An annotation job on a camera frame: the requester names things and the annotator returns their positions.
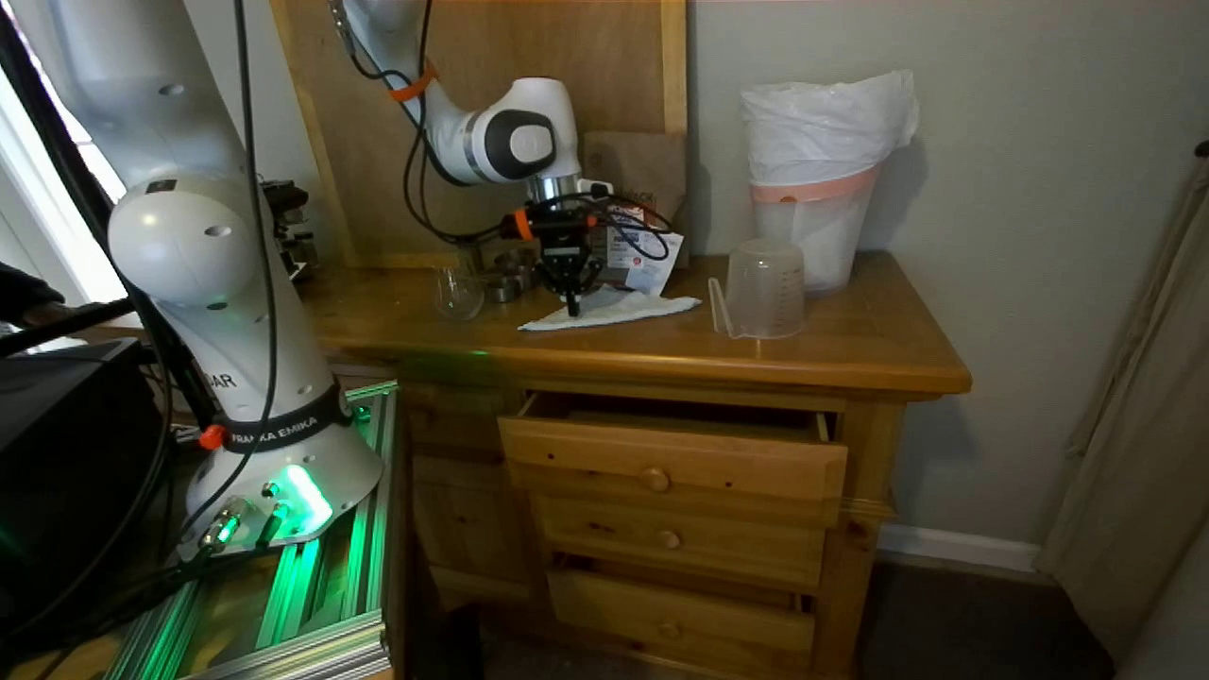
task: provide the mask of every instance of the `curtain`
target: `curtain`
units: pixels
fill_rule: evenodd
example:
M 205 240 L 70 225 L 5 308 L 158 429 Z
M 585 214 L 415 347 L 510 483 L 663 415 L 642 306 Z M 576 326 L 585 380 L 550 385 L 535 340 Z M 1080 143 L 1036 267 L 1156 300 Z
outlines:
M 1209 143 L 1075 433 L 1080 468 L 1039 565 L 1124 657 L 1209 516 Z

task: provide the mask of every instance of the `trash can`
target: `trash can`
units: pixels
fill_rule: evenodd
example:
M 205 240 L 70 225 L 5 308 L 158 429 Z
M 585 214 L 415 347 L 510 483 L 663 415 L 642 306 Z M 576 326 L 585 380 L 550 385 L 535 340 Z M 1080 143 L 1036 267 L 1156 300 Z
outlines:
M 802 249 L 804 292 L 845 286 L 881 162 L 915 141 L 915 74 L 743 89 L 758 238 Z

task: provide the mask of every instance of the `drawer front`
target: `drawer front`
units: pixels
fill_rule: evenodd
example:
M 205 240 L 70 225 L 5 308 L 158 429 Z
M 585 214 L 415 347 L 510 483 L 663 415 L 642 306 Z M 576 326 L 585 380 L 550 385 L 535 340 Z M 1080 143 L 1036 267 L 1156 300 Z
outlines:
M 563 493 L 531 493 L 531 516 L 556 550 L 741 578 L 793 592 L 811 592 L 825 564 L 825 527 L 802 522 L 767 526 Z
M 784 504 L 840 504 L 845 447 L 802 433 L 752 433 L 741 424 L 580 424 L 556 415 L 510 415 L 503 449 L 513 465 L 619 475 L 646 490 L 719 490 Z
M 637 582 L 550 569 L 556 619 L 580 629 L 615 636 L 724 667 L 734 675 L 804 675 L 811 652 L 811 617 L 719 601 L 705 592 L 652 590 Z

